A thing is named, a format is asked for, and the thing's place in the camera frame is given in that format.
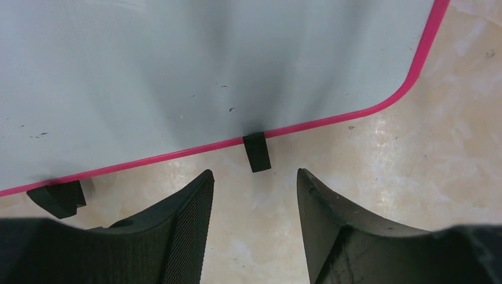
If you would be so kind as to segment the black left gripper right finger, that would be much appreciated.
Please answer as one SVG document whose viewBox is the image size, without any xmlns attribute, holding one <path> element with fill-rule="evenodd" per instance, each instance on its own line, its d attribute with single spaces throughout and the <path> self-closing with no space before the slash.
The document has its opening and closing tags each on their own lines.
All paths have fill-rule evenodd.
<svg viewBox="0 0 502 284">
<path fill-rule="evenodd" d="M 352 202 L 306 169 L 297 199 L 311 283 L 500 283 L 501 227 L 426 231 Z"/>
</svg>

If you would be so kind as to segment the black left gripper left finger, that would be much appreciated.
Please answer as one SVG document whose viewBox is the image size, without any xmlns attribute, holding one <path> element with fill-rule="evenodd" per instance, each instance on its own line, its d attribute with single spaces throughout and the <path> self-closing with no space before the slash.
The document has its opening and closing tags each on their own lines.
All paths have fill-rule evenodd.
<svg viewBox="0 0 502 284">
<path fill-rule="evenodd" d="M 213 204 L 205 170 L 184 188 L 110 227 L 1 219 L 2 283 L 199 283 Z"/>
</svg>

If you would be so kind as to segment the pink framed whiteboard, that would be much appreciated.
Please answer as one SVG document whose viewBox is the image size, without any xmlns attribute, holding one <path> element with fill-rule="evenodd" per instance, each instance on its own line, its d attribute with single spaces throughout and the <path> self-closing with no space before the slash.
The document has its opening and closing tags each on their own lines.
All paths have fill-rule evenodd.
<svg viewBox="0 0 502 284">
<path fill-rule="evenodd" d="M 2 1 L 1 195 L 381 111 L 448 1 Z"/>
</svg>

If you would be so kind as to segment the black whiteboard clip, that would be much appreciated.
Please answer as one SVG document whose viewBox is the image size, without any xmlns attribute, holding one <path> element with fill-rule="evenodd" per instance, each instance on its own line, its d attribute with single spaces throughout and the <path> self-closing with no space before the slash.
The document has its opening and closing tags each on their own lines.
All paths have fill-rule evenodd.
<svg viewBox="0 0 502 284">
<path fill-rule="evenodd" d="M 64 219 L 86 206 L 80 181 L 46 185 L 27 191 L 28 197 L 52 216 Z"/>
<path fill-rule="evenodd" d="M 244 136 L 243 144 L 253 173 L 262 172 L 271 168 L 264 132 Z"/>
</svg>

